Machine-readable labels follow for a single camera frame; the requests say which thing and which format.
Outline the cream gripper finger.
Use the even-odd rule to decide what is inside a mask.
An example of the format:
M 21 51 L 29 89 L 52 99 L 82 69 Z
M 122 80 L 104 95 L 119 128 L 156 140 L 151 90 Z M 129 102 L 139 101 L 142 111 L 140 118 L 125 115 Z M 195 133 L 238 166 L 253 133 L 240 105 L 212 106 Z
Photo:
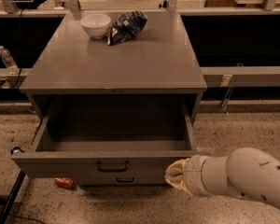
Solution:
M 184 181 L 184 171 L 189 158 L 181 159 L 170 164 L 164 175 L 165 181 L 175 189 L 189 193 Z

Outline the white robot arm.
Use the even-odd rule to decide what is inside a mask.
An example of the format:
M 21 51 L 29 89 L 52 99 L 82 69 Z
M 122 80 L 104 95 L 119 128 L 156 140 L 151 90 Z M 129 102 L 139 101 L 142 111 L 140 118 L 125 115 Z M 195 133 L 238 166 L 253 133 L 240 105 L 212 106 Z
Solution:
M 194 196 L 229 196 L 280 210 L 280 161 L 259 149 L 243 147 L 224 157 L 194 155 L 173 162 L 164 178 Z

